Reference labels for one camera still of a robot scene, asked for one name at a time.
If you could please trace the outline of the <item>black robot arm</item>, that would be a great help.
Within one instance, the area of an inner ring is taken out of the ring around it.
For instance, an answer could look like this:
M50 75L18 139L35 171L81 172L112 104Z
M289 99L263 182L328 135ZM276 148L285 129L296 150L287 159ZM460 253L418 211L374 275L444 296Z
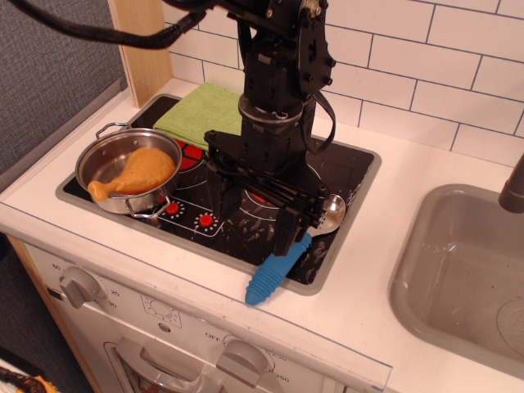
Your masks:
M329 141L312 136L317 106L336 62L325 37L325 1L223 1L237 22L244 65L239 135L208 131L207 182L212 210L234 213L241 191L278 209L273 251L284 256L307 228L318 224L328 187L309 168L307 155Z

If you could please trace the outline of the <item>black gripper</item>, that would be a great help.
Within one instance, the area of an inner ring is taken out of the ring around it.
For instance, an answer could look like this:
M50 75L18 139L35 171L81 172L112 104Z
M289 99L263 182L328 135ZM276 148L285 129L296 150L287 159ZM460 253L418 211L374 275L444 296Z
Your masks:
M242 203L242 188L279 208L273 253L286 256L311 225L318 225L328 187L313 174L306 155L318 155L330 140L311 136L310 115L279 119L242 116L240 136L208 131L206 182L213 213L226 220Z

